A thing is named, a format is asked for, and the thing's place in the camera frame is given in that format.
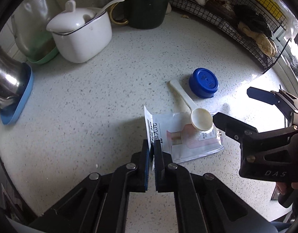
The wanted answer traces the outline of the dark green utensil mug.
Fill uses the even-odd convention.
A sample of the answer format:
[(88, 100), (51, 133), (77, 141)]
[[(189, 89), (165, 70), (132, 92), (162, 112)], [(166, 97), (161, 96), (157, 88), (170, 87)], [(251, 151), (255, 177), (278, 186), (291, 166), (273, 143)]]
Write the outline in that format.
[(110, 20), (116, 25), (129, 25), (140, 30), (159, 27), (165, 18), (169, 0), (124, 0), (123, 19), (117, 20), (113, 12), (118, 3), (110, 6)]

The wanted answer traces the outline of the white plastic spoon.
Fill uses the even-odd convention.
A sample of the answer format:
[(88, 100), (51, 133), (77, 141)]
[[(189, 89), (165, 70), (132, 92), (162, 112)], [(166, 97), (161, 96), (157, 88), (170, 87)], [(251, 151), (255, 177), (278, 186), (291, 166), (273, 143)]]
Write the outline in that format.
[(169, 83), (191, 110), (191, 123), (194, 128), (201, 131), (210, 130), (213, 126), (213, 118), (210, 112), (204, 108), (198, 107), (180, 85), (179, 81), (172, 79)]

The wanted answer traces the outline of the steel oil pot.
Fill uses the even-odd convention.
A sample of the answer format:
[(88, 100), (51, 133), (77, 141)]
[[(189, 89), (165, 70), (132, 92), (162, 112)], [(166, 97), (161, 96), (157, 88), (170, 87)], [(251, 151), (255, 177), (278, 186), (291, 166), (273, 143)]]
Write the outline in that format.
[(14, 104), (22, 96), (28, 80), (22, 62), (9, 57), (0, 45), (0, 109)]

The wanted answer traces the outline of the clear disposable glove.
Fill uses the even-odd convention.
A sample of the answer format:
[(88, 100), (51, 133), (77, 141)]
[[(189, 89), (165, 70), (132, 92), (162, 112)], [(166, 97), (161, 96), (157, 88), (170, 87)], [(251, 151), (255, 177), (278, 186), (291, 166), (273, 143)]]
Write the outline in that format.
[(298, 34), (298, 19), (289, 9), (289, 7), (283, 2), (283, 0), (276, 0), (276, 3), (279, 5), (280, 9), (283, 11), (283, 14), (287, 18), (285, 37), (287, 39), (291, 38), (294, 40)]

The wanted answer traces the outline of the steel wool scourer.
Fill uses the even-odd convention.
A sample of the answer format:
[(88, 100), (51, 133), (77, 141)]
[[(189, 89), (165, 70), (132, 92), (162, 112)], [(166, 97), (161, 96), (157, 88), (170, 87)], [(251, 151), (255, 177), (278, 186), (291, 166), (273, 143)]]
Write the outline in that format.
[(298, 76), (298, 60), (294, 55), (290, 55), (291, 59), (291, 69), (293, 70), (294, 74)]

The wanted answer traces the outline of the white sachet packet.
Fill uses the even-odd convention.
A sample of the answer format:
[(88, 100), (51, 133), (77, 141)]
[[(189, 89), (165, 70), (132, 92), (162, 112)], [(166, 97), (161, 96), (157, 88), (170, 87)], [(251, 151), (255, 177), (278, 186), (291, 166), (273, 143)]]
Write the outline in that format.
[(188, 113), (151, 114), (144, 108), (149, 144), (156, 140), (162, 151), (172, 156), (175, 163), (205, 157), (224, 149), (222, 134), (213, 126), (208, 131), (196, 129)]

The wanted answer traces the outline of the white sugar bowl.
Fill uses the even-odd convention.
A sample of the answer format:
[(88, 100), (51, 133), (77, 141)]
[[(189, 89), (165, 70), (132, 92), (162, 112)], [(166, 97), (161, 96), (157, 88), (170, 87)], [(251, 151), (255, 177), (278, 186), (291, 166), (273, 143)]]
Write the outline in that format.
[(100, 53), (112, 39), (111, 20), (106, 10), (123, 1), (113, 0), (103, 8), (83, 8), (77, 7), (74, 0), (68, 0), (65, 10), (46, 26), (60, 54), (78, 64)]

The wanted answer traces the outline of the black gas stove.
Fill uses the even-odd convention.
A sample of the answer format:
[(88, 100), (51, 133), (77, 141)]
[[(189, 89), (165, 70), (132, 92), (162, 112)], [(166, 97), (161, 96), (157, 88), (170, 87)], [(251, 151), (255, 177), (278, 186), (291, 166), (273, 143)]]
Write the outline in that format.
[(0, 208), (9, 218), (18, 223), (29, 225), (37, 215), (22, 198), (6, 171), (0, 156)]

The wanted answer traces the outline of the glass carafe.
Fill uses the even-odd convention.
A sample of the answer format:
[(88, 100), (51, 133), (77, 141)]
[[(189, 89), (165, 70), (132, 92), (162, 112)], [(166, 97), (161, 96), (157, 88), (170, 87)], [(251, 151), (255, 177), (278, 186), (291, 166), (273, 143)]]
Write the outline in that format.
[(45, 64), (58, 54), (47, 24), (62, 11), (57, 0), (23, 0), (11, 15), (18, 49), (33, 64)]

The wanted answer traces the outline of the blue saucer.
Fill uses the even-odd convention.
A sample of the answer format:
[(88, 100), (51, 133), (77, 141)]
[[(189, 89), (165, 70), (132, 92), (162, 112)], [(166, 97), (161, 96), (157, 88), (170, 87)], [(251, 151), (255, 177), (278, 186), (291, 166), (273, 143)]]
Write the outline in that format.
[(14, 104), (11, 104), (10, 106), (0, 110), (0, 118), (3, 125), (13, 125), (17, 122), (33, 90), (33, 70), (27, 63), (22, 64), (24, 65), (24, 68), (29, 76), (28, 84), (22, 96), (16, 100)]

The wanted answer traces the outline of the ginger root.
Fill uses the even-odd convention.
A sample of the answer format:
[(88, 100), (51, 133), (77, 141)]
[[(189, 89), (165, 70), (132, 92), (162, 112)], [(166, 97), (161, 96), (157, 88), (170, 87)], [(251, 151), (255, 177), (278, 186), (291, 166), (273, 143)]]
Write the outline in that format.
[(238, 29), (246, 36), (252, 38), (257, 44), (258, 48), (268, 57), (275, 57), (278, 54), (275, 43), (268, 38), (264, 33), (257, 33), (250, 30), (250, 28), (243, 22), (238, 23)]

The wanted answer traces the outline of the blue bottle cap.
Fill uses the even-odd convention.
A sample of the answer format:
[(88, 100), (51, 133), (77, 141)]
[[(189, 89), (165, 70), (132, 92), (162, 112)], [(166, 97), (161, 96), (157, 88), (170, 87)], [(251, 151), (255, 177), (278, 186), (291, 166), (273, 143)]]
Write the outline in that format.
[(218, 90), (218, 80), (214, 73), (206, 68), (197, 68), (189, 78), (191, 91), (199, 98), (214, 97)]

